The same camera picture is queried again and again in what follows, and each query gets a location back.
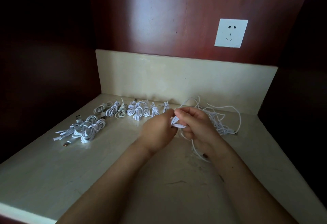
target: marble countertop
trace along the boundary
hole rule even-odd
[[[53,140],[55,131],[69,127],[76,115],[85,119],[101,103],[115,100],[120,97],[99,95],[2,163],[0,214],[55,223],[136,139],[147,118],[107,118],[91,143],[68,147],[63,146],[68,139]],[[225,113],[223,123],[236,129],[238,114]],[[326,209],[257,116],[242,114],[239,133],[224,138],[300,224],[327,222]],[[183,138],[175,137],[141,169],[122,217],[122,223],[154,222],[239,223],[212,164],[193,154]]]

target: white outlet plate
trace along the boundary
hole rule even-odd
[[[220,19],[215,47],[240,48],[248,20]]]

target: wall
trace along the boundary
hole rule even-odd
[[[0,162],[101,93],[90,0],[1,0],[1,10]]]
[[[236,107],[256,115],[277,67],[96,50],[103,93]]]
[[[91,0],[97,48],[276,65],[304,0]],[[219,19],[249,20],[241,48],[214,47]]]
[[[259,118],[327,206],[327,0],[305,0]]]

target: dark wood paneling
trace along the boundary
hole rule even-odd
[[[327,0],[305,0],[259,118],[327,206]]]
[[[2,162],[101,88],[90,0],[1,0],[0,38]]]
[[[97,48],[276,65],[304,0],[91,0]],[[219,19],[247,19],[241,48],[214,47]]]

